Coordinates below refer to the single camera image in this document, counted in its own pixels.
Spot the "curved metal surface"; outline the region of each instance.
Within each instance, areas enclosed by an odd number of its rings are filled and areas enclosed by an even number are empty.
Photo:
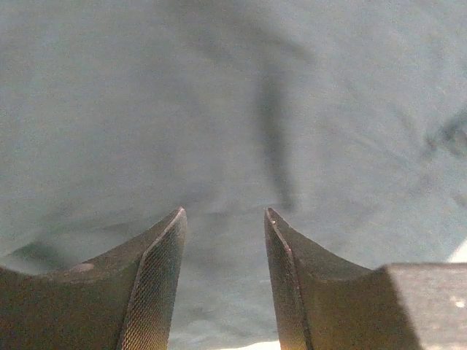
[[[0,348],[167,348],[186,231],[179,208],[68,271],[0,268]]]
[[[467,264],[372,271],[301,235],[273,209],[265,228],[282,350],[467,349]],[[293,342],[300,324],[303,340]]]

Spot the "metal jaw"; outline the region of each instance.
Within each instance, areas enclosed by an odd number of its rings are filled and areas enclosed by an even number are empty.
[[[0,349],[167,349],[186,227],[179,208],[68,271],[0,268]]]
[[[467,264],[372,271],[301,235],[273,209],[265,230],[282,350],[467,349]]]

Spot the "dark metal part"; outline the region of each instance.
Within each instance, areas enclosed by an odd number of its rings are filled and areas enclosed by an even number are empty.
[[[70,270],[0,268],[0,349],[167,349],[186,225],[179,208]]]
[[[467,264],[346,261],[266,210],[282,350],[467,349]]]

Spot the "teal fabric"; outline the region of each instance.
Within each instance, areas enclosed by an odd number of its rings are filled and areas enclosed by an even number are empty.
[[[1,263],[64,268],[177,206],[170,349],[277,338],[263,209],[367,267],[467,237],[464,1],[4,0]]]

